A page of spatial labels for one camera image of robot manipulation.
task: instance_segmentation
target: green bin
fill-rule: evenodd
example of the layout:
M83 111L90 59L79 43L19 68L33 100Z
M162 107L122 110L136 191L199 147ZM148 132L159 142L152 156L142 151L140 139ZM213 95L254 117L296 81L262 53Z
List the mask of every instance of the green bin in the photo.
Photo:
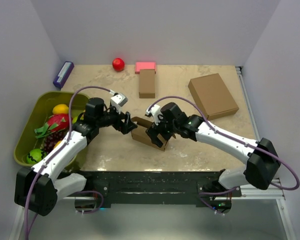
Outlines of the green bin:
M40 148L44 138L36 138L35 129L40 128L52 115L53 108L58 104L69 105L74 93L66 91L49 91L39 97L34 109L23 129L20 139L14 150L14 160L21 166L31 167L33 164L27 163L27 154L36 148ZM72 118L82 113L86 107L89 97L78 93L71 107ZM80 151L71 162L65 167L68 172L79 170L86 161L87 148Z

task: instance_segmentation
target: large cardboard box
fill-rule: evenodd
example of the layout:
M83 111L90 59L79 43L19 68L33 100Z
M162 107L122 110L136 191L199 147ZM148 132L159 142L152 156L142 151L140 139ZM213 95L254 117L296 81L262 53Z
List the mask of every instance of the large cardboard box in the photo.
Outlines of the large cardboard box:
M154 99L156 97L156 70L141 69L139 74L139 98Z
M218 73L193 78L188 87L195 104L209 120L232 115L239 110Z
M163 142L163 146L162 147L158 147L157 145L153 144L151 142L151 138L147 135L146 130L151 127L152 122L146 119L143 119L141 117L135 116L133 118L131 118L131 120L133 122L135 122L138 127L133 129L131 131L131 136L133 140L136 140L140 143L149 145L155 149L159 149L161 151L165 151L167 146L168 146L168 142L167 140L165 140L160 134L158 135L158 138L161 140L161 142Z

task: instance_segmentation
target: table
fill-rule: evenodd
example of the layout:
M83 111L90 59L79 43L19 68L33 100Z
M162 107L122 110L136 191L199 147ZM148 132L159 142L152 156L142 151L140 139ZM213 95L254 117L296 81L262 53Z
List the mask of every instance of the table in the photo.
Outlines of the table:
M193 101L188 89L190 79L219 73L239 106L235 115L212 120L220 128L245 138L254 139L248 108L242 93L236 68L230 65L157 65L156 99L176 95ZM146 108L155 99L139 98L139 75L134 65L115 72L111 65L76 65L62 91L76 91L85 86L101 86L125 94L128 102L123 110L131 117L145 117ZM89 97L100 97L109 105L111 95L98 89L85 89ZM179 99L166 99L163 106L176 102L187 115L199 114L191 105ZM242 163L231 155L207 144L177 136L166 151L160 151L122 135L112 127L103 128L89 144L84 171L219 171L240 167Z

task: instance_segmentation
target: yellow lemon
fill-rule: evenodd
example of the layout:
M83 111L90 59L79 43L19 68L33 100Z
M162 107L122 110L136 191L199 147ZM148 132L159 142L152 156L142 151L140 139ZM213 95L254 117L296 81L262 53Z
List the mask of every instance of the yellow lemon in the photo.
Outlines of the yellow lemon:
M69 107L65 104L58 104L55 106L52 110L53 114L68 114L69 113Z
M62 140L58 141L58 142L54 145L53 149L55 149L61 142L62 142Z

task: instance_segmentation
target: back wall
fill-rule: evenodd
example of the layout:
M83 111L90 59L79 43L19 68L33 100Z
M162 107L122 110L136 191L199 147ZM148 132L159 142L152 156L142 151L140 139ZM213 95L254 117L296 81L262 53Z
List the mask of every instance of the back wall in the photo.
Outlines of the back wall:
M280 0L32 0L61 60L242 66Z

